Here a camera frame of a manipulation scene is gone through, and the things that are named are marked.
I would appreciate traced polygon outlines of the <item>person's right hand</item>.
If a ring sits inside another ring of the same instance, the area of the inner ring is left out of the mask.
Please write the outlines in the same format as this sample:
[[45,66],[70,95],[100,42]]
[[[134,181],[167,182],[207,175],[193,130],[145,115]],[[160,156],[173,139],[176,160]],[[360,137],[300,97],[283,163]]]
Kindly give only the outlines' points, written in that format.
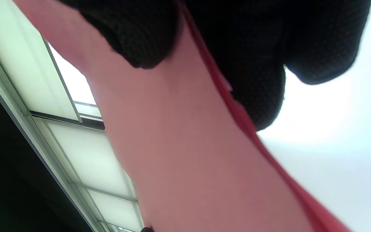
[[[175,0],[62,0],[132,67],[149,70],[174,46]],[[288,68],[319,85],[355,62],[370,0],[186,0],[203,43],[257,130],[280,112]]]

